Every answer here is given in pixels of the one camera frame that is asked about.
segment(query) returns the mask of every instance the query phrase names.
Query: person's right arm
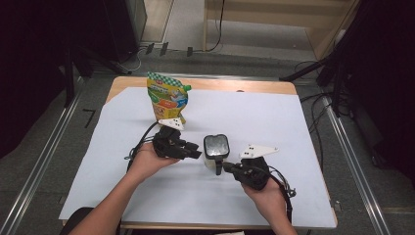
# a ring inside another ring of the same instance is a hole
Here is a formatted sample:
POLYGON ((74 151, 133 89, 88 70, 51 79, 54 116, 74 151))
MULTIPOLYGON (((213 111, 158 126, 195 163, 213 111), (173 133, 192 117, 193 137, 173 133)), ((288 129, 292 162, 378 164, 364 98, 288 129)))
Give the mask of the person's right arm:
POLYGON ((245 193, 255 202, 260 214, 271 225, 272 230, 278 235, 297 234, 296 229, 287 218, 286 203, 281 190, 276 182, 268 179, 266 186, 257 191, 242 184, 245 193))

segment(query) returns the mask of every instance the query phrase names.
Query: gray carpet floor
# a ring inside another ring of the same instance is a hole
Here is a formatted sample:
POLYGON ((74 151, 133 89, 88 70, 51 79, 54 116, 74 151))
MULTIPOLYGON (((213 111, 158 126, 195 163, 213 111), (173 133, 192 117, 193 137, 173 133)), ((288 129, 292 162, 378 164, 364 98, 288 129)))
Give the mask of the gray carpet floor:
MULTIPOLYGON (((160 57, 157 51, 150 55, 143 54, 140 59, 142 66, 132 75, 140 75, 146 71, 158 71, 254 76, 255 79, 277 80, 279 76, 294 72, 294 67, 298 63, 215 54, 195 54, 192 57, 186 57, 185 52, 167 52, 165 56, 160 57)), ((136 59, 132 58, 124 65, 133 67, 137 65, 136 63, 136 59)), ((77 169, 88 148, 94 127, 99 119, 99 113, 116 77, 111 71, 99 65, 94 65, 94 67, 96 71, 84 85, 69 126, 25 211, 16 234, 59 234, 62 229, 62 223, 58 220, 63 207, 62 198, 69 192, 77 169), (83 111, 84 109, 97 111, 86 128, 85 125, 90 118, 90 113, 83 111)), ((312 73, 295 82, 300 97, 320 92, 320 88, 315 85, 314 78, 315 73, 312 73)), ((0 224, 5 221, 15 198, 57 123, 63 111, 64 102, 65 92, 51 103, 49 109, 28 132, 21 145, 0 160, 0 224)), ((312 99, 302 104, 308 124, 311 124, 311 103, 312 99)), ((322 108, 323 104, 319 102, 315 113, 318 114, 322 108)), ((342 117, 342 122, 381 208, 401 209, 387 210, 388 212, 385 213, 392 234, 413 234, 415 213, 407 211, 407 209, 415 207, 415 193, 411 183, 394 169, 374 167, 371 163, 369 149, 356 124, 349 117, 342 117)), ((339 221, 338 228, 314 230, 312 234, 376 234, 327 115, 322 117, 318 127, 323 143, 324 177, 328 191, 332 201, 339 201, 343 210, 336 211, 339 221)), ((317 156, 320 156, 315 134, 312 134, 311 137, 317 156)), ((306 234, 306 232, 306 230, 299 230, 299 234, 306 234)))

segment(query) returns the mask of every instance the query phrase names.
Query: person's left arm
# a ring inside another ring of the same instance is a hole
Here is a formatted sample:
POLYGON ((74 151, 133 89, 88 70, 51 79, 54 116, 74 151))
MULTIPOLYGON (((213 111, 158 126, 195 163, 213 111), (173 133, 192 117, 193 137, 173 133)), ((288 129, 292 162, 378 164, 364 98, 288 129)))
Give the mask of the person's left arm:
POLYGON ((137 186, 159 169, 177 162, 176 159, 159 158, 153 149, 153 144, 143 145, 129 171, 110 194, 71 231, 70 235, 114 235, 137 186))

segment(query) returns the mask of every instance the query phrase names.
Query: human hand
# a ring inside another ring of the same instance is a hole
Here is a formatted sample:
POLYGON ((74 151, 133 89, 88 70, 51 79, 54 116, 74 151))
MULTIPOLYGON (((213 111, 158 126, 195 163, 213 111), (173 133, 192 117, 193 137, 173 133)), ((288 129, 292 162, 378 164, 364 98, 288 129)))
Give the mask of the human hand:
POLYGON ((286 214, 286 202, 279 185, 271 178, 257 191, 242 184, 245 193, 254 201, 259 213, 268 221, 276 234, 297 234, 286 214))
POLYGON ((127 175, 137 180, 137 183, 140 183, 151 177, 159 169, 177 162, 179 162, 177 159, 159 158, 154 150, 153 143, 146 143, 137 152, 127 175))

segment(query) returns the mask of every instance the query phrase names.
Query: white tracking marker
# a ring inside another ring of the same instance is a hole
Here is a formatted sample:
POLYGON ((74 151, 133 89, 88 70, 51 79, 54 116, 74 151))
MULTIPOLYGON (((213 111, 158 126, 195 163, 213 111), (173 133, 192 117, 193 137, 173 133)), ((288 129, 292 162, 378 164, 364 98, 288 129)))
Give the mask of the white tracking marker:
POLYGON ((278 148, 276 147, 266 147, 250 144, 247 149, 245 149, 239 157, 241 159, 255 159, 264 155, 269 155, 276 153, 278 148))
POLYGON ((184 126, 180 118, 160 119, 159 123, 174 129, 184 130, 184 126))

